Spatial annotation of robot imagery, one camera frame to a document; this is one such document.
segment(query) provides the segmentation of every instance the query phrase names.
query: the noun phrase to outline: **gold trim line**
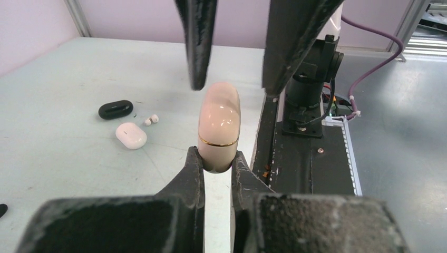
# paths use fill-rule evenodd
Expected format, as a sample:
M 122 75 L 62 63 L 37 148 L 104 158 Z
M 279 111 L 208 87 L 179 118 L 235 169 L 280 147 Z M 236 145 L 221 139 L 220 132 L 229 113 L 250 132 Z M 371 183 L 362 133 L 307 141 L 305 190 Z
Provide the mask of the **gold trim line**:
M 228 144 L 214 144 L 214 143 L 211 143 L 211 142 L 208 142 L 208 141 L 204 140 L 204 139 L 202 138 L 202 136 L 200 136 L 200 135 L 199 135 L 199 139 L 200 139 L 203 143 L 205 143 L 206 145 L 210 145 L 210 146 L 213 146 L 213 147 L 228 147 L 228 146 L 231 146 L 231 145 L 235 144 L 235 143 L 239 140 L 239 137 L 236 139 L 236 141 L 234 141 L 234 142 L 232 142 L 232 143 L 228 143 Z

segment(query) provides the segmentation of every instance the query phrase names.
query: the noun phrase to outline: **pink wall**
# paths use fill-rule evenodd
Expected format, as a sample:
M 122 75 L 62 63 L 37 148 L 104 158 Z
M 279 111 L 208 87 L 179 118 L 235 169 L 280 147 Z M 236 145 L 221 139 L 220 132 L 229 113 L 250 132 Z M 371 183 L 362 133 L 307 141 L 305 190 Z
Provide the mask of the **pink wall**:
M 346 0 L 344 15 L 395 34 L 412 0 Z M 79 0 L 95 37 L 182 42 L 174 0 Z M 269 0 L 220 0 L 215 45 L 263 48 Z M 342 25 L 341 46 L 384 50 L 388 40 Z
M 77 36 L 63 0 L 0 0 L 0 76 Z
M 215 45 L 264 47 L 270 1 L 218 2 Z M 183 42 L 174 0 L 79 0 L 92 35 L 143 41 Z

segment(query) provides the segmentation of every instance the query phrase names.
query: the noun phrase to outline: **earbud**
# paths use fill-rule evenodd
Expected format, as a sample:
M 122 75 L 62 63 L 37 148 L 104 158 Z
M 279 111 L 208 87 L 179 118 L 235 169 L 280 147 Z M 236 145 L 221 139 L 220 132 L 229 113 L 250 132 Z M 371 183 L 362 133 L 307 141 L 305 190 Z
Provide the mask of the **earbud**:
M 158 122 L 158 116 L 156 114 L 150 116 L 150 118 L 146 119 L 144 121 L 144 125 L 145 126 L 150 126 L 152 123 L 157 123 Z

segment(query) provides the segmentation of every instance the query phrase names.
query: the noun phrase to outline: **white platform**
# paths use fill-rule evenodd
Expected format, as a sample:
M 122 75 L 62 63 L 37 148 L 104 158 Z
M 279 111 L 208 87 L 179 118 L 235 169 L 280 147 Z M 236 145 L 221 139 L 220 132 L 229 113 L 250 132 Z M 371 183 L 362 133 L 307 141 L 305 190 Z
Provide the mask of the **white platform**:
M 215 46 L 207 78 L 206 87 L 227 81 L 239 91 L 238 149 L 248 163 L 264 100 L 263 54 Z M 47 200 L 157 193 L 197 143 L 204 93 L 191 91 L 184 45 L 172 43 L 76 38 L 0 78 L 0 203 L 9 206 L 0 251 L 14 251 Z M 99 118 L 101 105 L 122 99 L 134 104 L 131 115 Z M 144 127 L 154 113 L 160 122 Z M 122 122 L 142 126 L 143 149 L 127 150 L 115 138 Z

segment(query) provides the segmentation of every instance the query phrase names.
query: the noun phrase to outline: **wire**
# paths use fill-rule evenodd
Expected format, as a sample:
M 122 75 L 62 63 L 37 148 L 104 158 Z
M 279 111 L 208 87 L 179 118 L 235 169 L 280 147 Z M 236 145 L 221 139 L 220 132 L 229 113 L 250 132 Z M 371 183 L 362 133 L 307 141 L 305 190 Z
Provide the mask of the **wire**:
M 299 128 L 306 128 L 310 125 L 321 122 L 323 119 L 325 119 L 331 112 L 332 103 L 334 102 L 334 96 L 335 96 L 335 79 L 332 79 L 331 80 L 331 96 L 329 98 L 329 102 L 327 103 L 327 108 L 326 108 L 326 111 L 324 112 L 324 114 L 321 115 L 320 117 L 310 120 L 306 123 L 297 123 L 296 126 Z
M 359 29 L 362 29 L 362 30 L 365 30 L 365 31 L 368 31 L 368 32 L 371 32 L 371 33 L 375 33 L 375 34 L 378 34 L 378 35 L 383 36 L 383 37 L 386 37 L 386 38 L 389 38 L 389 39 L 391 39 L 392 41 L 394 41 L 394 42 L 399 46 L 399 49 L 398 49 L 398 50 L 397 50 L 397 51 L 396 51 L 390 58 L 386 59 L 386 60 L 383 61 L 381 64 L 377 65 L 376 67 L 372 68 L 371 70 L 369 70 L 368 72 L 366 72 L 365 74 L 363 74 L 362 76 L 360 76 L 360 77 L 359 77 L 359 78 L 358 78 L 358 79 L 351 85 L 351 87 L 349 88 L 348 96 L 349 96 L 349 100 L 351 101 L 352 109 L 353 109 L 354 112 L 353 112 L 352 114 L 348 115 L 348 116 L 346 117 L 346 119 L 351 120 L 351 119 L 355 118 L 356 116 L 360 115 L 360 111 L 358 110 L 358 108 L 357 108 L 357 104 L 355 103 L 355 100 L 354 100 L 354 95 L 353 95 L 353 93 L 354 93 L 354 89 L 355 89 L 355 88 L 357 87 L 357 85 L 358 85 L 361 81 L 363 81 L 366 77 L 368 77 L 369 75 L 371 75 L 372 73 L 374 73 L 376 70 L 380 69 L 381 67 L 385 66 L 387 63 L 389 63 L 390 61 L 392 61 L 392 60 L 394 60 L 396 57 L 398 57 L 398 56 L 402 53 L 402 51 L 404 50 L 404 44 L 402 43 L 401 40 L 399 40 L 399 38 L 397 38 L 397 37 L 394 36 L 394 35 L 391 35 L 391 34 L 388 34 L 388 33 L 384 33 L 384 32 L 378 31 L 378 30 L 376 30 L 376 29 L 373 29 L 373 28 L 370 28 L 370 27 L 367 27 L 367 26 L 364 26 L 364 25 L 361 25 L 361 24 L 357 24 L 357 23 L 355 23 L 355 22 L 353 22 L 353 21 L 347 19 L 347 18 L 346 18 L 345 16 L 343 16 L 343 15 L 342 15 L 342 21 L 345 22 L 345 23 L 348 24 L 348 25 L 353 26 L 353 27 L 356 27 L 356 28 L 359 28 Z

